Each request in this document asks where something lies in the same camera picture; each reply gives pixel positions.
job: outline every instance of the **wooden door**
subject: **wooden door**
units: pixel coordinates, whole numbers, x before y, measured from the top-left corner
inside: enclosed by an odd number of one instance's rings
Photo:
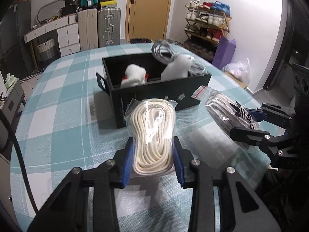
[[[170,0],[130,0],[129,36],[163,39]]]

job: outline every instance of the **beige suitcase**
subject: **beige suitcase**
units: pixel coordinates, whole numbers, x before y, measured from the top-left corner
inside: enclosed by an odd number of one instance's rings
[[[81,51],[98,48],[98,10],[78,12],[78,34]]]

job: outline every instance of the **silver screw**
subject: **silver screw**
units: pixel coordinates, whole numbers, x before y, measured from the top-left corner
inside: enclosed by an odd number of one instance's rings
[[[200,165],[200,160],[199,159],[193,159],[193,160],[191,160],[191,164],[193,166],[198,166],[198,165]]]
[[[106,164],[109,166],[113,166],[116,164],[116,161],[114,161],[113,159],[109,159],[108,161],[106,161]]]
[[[74,173],[74,174],[80,173],[80,168],[79,168],[79,167],[73,168],[73,169],[72,169],[72,173]]]
[[[227,172],[228,173],[235,173],[235,169],[233,167],[228,167]]]

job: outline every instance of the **tablecloth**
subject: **tablecloth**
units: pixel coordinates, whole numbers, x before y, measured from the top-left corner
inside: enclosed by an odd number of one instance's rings
[[[184,54],[182,47],[175,49]],[[22,150],[35,202],[40,208],[73,167],[90,169],[111,159],[124,148],[128,132],[116,129],[108,96],[98,87],[96,72],[105,76],[102,58],[150,53],[151,44],[125,44],[93,49],[62,57],[41,75],[21,115],[16,136]],[[249,108],[258,103],[237,83],[200,57],[212,74],[209,86]],[[270,160],[259,150],[237,147],[199,106],[176,113],[175,135],[211,167],[233,166],[251,187],[256,187]],[[277,135],[267,122],[260,129]],[[26,231],[35,213],[27,196],[15,151],[12,152],[10,183],[17,220]],[[90,191],[90,202],[93,189]],[[115,190],[121,231],[187,231],[191,189],[182,189],[175,175],[132,178],[123,190]],[[92,230],[92,206],[88,228]]]

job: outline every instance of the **laundry basket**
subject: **laundry basket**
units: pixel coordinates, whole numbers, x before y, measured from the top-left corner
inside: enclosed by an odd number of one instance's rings
[[[41,57],[41,67],[43,70],[59,58],[54,39],[50,39],[47,42],[40,44],[38,49]]]

